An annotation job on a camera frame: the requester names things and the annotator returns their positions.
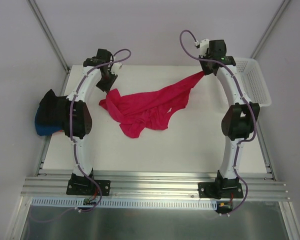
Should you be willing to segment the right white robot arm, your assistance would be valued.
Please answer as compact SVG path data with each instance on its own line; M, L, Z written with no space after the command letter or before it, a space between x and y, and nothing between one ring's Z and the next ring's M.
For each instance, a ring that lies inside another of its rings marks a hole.
M225 149L220 169L213 183L204 187L204 193L215 199L235 195L241 189L238 168L243 146L255 136L256 121L260 112L246 94L237 63L227 55L224 40L204 39L197 43L199 61L206 75L213 74L221 83L228 101L228 110L221 121L225 136Z

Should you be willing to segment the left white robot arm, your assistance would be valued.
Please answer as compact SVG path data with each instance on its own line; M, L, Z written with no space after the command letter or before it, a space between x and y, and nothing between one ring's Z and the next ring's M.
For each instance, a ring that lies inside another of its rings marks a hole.
M71 141L75 162L69 184L78 187L83 194L90 194L95 182L90 137L93 120L88 102L95 88L104 93L111 90L122 64L109 50L100 48L96 56L87 58L82 66L81 80L59 106L65 107L67 116L62 120L63 130Z

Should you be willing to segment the pink t shirt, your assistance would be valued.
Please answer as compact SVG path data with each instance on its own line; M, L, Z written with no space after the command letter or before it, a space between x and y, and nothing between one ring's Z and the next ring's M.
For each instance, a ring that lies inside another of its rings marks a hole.
M172 115L186 108L191 90L204 76L200 71L157 91L124 96L113 89L99 101L99 106L119 123L127 137L136 139L145 128L166 130Z

